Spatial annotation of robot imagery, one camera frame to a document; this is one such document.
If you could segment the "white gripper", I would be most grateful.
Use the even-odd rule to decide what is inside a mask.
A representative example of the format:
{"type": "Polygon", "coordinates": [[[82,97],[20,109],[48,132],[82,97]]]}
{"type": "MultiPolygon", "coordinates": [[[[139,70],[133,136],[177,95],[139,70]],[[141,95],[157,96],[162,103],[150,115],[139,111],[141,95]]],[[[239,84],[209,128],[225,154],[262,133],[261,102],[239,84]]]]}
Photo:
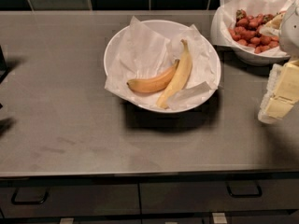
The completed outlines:
{"type": "MultiPolygon", "coordinates": [[[[277,14],[261,29],[261,35],[279,36],[280,49],[293,59],[299,58],[299,0],[286,13],[277,14]]],[[[272,124],[283,119],[299,101],[299,61],[274,64],[268,78],[258,120],[272,124]]]]}

